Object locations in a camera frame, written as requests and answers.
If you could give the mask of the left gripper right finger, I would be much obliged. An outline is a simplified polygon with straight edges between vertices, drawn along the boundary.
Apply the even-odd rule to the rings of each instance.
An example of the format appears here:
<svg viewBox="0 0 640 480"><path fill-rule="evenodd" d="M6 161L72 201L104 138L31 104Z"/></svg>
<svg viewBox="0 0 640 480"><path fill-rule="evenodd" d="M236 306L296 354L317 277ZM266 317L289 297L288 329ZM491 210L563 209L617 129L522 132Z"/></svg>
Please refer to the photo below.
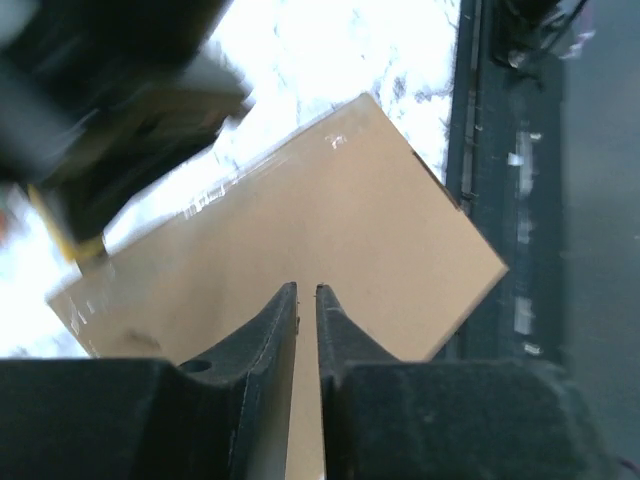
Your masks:
<svg viewBox="0 0 640 480"><path fill-rule="evenodd" d="M618 479L573 379L545 361L402 361L316 290L329 479Z"/></svg>

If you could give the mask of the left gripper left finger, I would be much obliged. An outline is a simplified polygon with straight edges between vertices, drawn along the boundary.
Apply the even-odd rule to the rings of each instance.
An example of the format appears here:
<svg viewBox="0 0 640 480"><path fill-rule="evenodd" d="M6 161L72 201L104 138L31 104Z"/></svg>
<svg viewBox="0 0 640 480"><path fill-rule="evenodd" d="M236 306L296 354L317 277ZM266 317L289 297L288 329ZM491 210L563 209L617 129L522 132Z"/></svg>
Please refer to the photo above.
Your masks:
<svg viewBox="0 0 640 480"><path fill-rule="evenodd" d="M173 365L5 360L5 479L281 479L298 324L283 285L245 325Z"/></svg>

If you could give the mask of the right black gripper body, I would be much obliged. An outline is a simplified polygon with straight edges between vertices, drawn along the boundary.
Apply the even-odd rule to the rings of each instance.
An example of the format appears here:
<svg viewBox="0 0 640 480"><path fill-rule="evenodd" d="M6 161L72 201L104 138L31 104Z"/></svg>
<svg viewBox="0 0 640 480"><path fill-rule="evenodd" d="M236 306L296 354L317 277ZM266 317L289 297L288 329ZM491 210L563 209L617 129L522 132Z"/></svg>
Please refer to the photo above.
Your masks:
<svg viewBox="0 0 640 480"><path fill-rule="evenodd" d="M1 177L74 240L211 146L248 89L204 50L225 1L5 1Z"/></svg>

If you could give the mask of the yellow utility knife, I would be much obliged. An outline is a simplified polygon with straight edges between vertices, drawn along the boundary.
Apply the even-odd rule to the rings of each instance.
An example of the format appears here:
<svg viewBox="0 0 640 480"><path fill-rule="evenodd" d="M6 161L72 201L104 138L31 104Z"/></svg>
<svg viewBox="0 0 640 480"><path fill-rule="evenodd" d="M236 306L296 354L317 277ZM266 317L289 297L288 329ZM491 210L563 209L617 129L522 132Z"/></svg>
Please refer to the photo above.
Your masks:
<svg viewBox="0 0 640 480"><path fill-rule="evenodd" d="M33 185L28 185L26 192L29 202L42 219L48 235L67 263L75 263L84 275L109 259L103 234L86 241L74 240L72 235L63 228L62 223L54 218L38 190Z"/></svg>

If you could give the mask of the brown cardboard express box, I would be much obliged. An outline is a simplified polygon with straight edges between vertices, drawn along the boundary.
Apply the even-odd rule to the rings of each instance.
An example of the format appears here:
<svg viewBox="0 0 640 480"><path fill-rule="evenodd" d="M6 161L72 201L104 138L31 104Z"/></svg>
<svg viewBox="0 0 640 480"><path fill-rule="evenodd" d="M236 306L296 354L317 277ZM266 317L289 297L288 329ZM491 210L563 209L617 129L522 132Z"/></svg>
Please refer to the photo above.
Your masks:
<svg viewBox="0 0 640 480"><path fill-rule="evenodd" d="M432 357L506 273L494 249L363 94L51 297L93 356L181 363L298 287L293 397L275 410L268 479L324 471L315 291L403 360Z"/></svg>

